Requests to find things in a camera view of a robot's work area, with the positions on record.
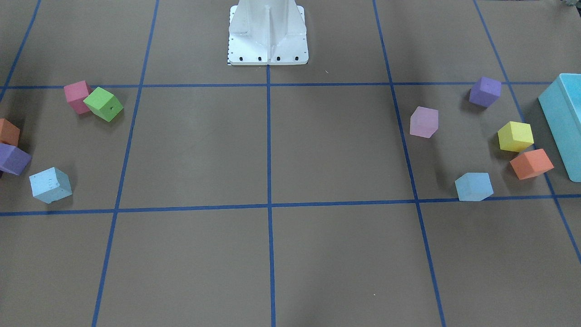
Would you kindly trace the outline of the light blue block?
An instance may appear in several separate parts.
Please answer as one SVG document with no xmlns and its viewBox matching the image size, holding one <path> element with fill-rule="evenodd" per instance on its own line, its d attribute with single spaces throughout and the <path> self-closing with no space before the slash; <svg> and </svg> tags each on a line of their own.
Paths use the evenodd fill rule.
<svg viewBox="0 0 581 327">
<path fill-rule="evenodd" d="M 67 174 L 56 167 L 29 176 L 32 196 L 52 203 L 73 194 Z"/>
<path fill-rule="evenodd" d="M 494 193 L 488 173 L 465 173 L 454 184 L 459 201 L 482 201 Z"/>
</svg>

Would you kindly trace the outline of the light pink foam block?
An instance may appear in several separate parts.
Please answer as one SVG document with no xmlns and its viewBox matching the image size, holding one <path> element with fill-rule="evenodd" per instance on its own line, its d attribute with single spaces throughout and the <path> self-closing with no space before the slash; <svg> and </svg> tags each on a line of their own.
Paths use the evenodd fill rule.
<svg viewBox="0 0 581 327">
<path fill-rule="evenodd" d="M 438 130 L 438 110 L 417 106 L 409 121 L 409 134 L 431 138 Z"/>
</svg>

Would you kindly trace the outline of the green foam block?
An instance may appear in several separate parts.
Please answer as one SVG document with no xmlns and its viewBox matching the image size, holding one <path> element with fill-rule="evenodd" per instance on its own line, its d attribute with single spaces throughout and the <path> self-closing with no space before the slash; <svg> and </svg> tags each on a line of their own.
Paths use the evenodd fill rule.
<svg viewBox="0 0 581 327">
<path fill-rule="evenodd" d="M 106 89 L 96 87 L 83 103 L 90 111 L 106 122 L 111 122 L 124 109 L 119 99 Z"/>
</svg>

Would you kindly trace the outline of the purple foam block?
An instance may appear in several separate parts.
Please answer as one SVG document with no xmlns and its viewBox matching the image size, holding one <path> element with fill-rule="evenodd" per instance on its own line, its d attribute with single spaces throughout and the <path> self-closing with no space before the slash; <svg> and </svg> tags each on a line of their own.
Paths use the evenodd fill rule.
<svg viewBox="0 0 581 327">
<path fill-rule="evenodd" d="M 32 156 L 16 146 L 0 143 L 0 169 L 2 172 L 20 176 Z"/>
<path fill-rule="evenodd" d="M 502 83 L 490 77 L 482 76 L 470 89 L 469 102 L 482 106 L 490 107 L 502 95 Z"/>
</svg>

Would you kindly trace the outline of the yellow foam block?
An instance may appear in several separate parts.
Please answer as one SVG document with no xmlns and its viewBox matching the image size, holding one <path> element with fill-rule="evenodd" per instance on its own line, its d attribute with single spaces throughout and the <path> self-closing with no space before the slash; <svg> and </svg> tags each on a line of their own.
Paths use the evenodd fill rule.
<svg viewBox="0 0 581 327">
<path fill-rule="evenodd" d="M 535 143 L 530 124 L 510 121 L 497 131 L 499 148 L 520 153 Z"/>
</svg>

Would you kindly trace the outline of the dark pink foam block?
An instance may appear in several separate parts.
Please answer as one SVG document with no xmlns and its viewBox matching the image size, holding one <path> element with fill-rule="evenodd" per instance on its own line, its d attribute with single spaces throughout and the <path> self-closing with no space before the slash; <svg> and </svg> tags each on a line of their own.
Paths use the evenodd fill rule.
<svg viewBox="0 0 581 327">
<path fill-rule="evenodd" d="M 93 89 L 85 80 L 64 86 L 66 101 L 77 114 L 91 112 L 84 100 L 90 95 L 90 93 L 92 93 L 92 91 Z"/>
</svg>

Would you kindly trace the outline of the orange foam block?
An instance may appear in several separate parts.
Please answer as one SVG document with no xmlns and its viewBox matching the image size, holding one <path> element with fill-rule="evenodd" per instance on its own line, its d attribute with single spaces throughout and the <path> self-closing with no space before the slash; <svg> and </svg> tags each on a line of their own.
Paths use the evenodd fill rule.
<svg viewBox="0 0 581 327">
<path fill-rule="evenodd" d="M 18 147 L 20 129 L 6 118 L 0 119 L 0 142 Z"/>
<path fill-rule="evenodd" d="M 519 180 L 533 178 L 554 169 L 544 149 L 524 152 L 512 159 L 510 165 Z"/>
</svg>

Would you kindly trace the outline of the teal plastic bin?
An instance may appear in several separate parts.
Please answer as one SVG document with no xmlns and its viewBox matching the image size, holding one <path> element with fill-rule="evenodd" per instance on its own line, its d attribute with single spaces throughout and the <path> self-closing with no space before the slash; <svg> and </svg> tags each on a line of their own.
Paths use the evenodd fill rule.
<svg viewBox="0 0 581 327">
<path fill-rule="evenodd" d="M 569 179 L 581 182 L 581 75 L 560 73 L 538 100 Z"/>
</svg>

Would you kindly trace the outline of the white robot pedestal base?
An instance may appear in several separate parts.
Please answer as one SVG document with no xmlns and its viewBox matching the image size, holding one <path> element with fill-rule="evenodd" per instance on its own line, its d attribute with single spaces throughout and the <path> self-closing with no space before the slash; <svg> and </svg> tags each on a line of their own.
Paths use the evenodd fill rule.
<svg viewBox="0 0 581 327">
<path fill-rule="evenodd" d="M 241 0 L 230 7 L 227 62 L 232 66 L 309 62 L 305 9 L 294 0 Z"/>
</svg>

